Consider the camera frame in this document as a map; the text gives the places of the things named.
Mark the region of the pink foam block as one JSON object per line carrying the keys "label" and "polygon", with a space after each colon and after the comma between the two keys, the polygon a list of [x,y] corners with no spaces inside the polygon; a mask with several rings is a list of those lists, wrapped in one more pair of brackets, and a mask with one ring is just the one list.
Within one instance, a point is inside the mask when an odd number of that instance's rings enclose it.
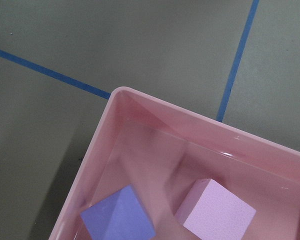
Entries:
{"label": "pink foam block", "polygon": [[206,178],[194,182],[175,217],[201,240],[241,240],[255,214],[252,206]]}

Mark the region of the purple foam block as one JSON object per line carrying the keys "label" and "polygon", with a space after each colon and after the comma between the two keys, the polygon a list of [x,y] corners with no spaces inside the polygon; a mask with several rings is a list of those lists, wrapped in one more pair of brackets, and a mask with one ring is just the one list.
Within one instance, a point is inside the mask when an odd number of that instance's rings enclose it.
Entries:
{"label": "purple foam block", "polygon": [[93,240],[150,240],[155,227],[132,185],[80,213]]}

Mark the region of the pink plastic bin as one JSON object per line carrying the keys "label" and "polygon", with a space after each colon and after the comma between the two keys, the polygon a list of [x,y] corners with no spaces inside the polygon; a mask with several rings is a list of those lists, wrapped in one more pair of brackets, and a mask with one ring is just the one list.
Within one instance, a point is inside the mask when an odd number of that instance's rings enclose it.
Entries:
{"label": "pink plastic bin", "polygon": [[129,87],[110,95],[52,240],[88,240],[80,213],[133,185],[158,240],[193,240],[175,212],[198,179],[256,209],[246,240],[300,240],[300,152]]}

